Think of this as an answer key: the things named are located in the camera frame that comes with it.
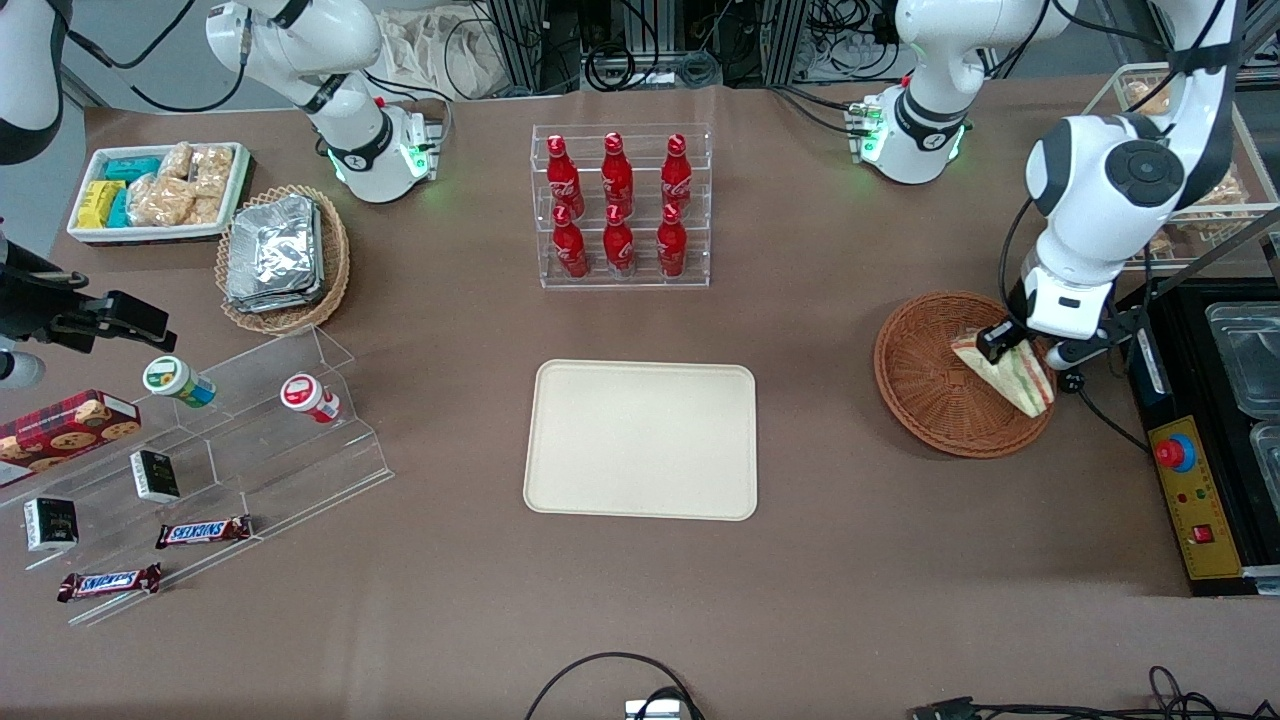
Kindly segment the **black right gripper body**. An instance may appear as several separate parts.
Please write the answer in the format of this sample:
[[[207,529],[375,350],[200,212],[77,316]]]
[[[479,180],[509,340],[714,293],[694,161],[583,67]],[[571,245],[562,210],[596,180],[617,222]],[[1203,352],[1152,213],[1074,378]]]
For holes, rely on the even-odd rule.
[[[1,333],[14,342],[60,345],[90,354],[97,322],[88,279],[64,273],[46,259],[3,237]]]

